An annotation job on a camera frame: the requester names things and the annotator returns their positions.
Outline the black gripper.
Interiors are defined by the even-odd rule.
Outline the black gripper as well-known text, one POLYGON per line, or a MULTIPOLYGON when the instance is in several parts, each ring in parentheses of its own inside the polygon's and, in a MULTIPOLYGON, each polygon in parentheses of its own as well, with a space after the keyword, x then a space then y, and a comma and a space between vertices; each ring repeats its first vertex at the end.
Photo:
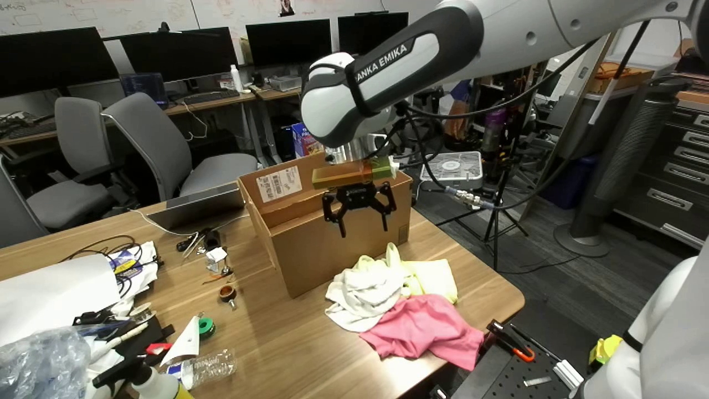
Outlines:
POLYGON ((335 192, 325 192, 321 198, 323 218, 329 222, 336 222, 341 237, 345 237, 345 212, 355 208, 375 208, 381 218, 381 228, 387 231, 387 215, 396 210, 396 201, 392 189, 387 184, 375 185, 369 184, 350 184, 341 185, 335 192))

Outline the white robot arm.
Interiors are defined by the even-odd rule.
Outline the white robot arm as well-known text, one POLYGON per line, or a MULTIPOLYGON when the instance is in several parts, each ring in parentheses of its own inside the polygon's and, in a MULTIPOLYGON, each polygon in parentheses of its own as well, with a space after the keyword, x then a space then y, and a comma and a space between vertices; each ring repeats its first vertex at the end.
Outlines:
MULTIPOLYGON (((709 0, 441 0, 363 55, 313 61, 301 119, 321 143, 344 147, 422 88, 536 63, 645 20, 680 20, 707 49, 709 0)), ((573 399, 709 399, 709 246, 669 270, 573 399)))

